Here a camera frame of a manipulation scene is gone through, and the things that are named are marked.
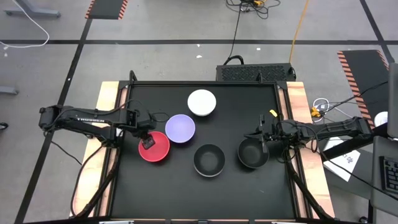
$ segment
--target yellow label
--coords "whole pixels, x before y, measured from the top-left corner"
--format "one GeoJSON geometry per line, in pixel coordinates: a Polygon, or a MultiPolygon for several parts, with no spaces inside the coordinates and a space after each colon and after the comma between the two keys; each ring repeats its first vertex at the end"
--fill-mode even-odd
{"type": "Polygon", "coordinates": [[[269,111],[272,115],[274,115],[274,117],[278,117],[278,114],[274,111],[274,110],[270,110],[269,111]]]}

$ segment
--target yellow cable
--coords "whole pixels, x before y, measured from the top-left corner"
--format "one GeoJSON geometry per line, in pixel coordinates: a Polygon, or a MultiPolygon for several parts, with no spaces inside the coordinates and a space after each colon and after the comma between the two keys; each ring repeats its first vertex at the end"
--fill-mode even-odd
{"type": "Polygon", "coordinates": [[[289,63],[292,61],[292,56],[293,56],[293,49],[294,49],[294,42],[296,42],[296,38],[297,38],[297,34],[299,33],[299,29],[301,27],[301,23],[303,22],[304,16],[305,16],[305,12],[307,11],[307,6],[308,6],[308,2],[310,0],[307,0],[305,2],[305,6],[304,6],[304,10],[303,13],[301,13],[301,17],[300,17],[300,22],[298,22],[298,26],[296,29],[296,33],[294,34],[294,38],[293,38],[293,42],[292,42],[292,48],[290,49],[290,56],[289,56],[289,63]]]}

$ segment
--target red bowl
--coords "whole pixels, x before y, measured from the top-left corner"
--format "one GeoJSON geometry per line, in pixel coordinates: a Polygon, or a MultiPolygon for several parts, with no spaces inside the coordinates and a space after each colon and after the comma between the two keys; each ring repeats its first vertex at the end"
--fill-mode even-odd
{"type": "Polygon", "coordinates": [[[149,149],[144,149],[142,140],[139,141],[138,152],[143,159],[148,162],[159,162],[164,159],[170,151],[170,141],[168,137],[159,131],[148,133],[154,138],[155,144],[149,149]]]}

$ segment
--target white bowl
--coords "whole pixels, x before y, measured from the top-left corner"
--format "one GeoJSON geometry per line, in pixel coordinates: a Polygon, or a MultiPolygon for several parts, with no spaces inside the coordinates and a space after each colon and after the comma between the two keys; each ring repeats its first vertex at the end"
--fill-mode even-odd
{"type": "Polygon", "coordinates": [[[216,97],[208,90],[196,90],[188,97],[188,107],[197,116],[209,115],[216,104],[216,97]]]}

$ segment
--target black tabletop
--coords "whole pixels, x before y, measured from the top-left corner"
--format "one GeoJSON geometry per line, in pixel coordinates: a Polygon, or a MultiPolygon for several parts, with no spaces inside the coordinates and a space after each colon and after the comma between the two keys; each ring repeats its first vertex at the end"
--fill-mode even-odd
{"type": "MultiPolygon", "coordinates": [[[[151,113],[189,115],[196,132],[185,144],[171,143],[165,160],[150,163],[138,151],[139,140],[128,135],[114,189],[113,218],[274,219],[294,218],[284,164],[275,159],[261,168],[243,167],[237,157],[243,134],[254,131],[260,114],[278,112],[274,86],[146,86],[136,85],[131,98],[151,113]],[[187,99],[197,89],[211,91],[215,110],[206,117],[190,112],[187,99]],[[225,167],[214,178],[200,176],[193,166],[195,151],[214,144],[225,153],[225,167]]],[[[165,123],[158,123],[164,132],[165,123]]]]}

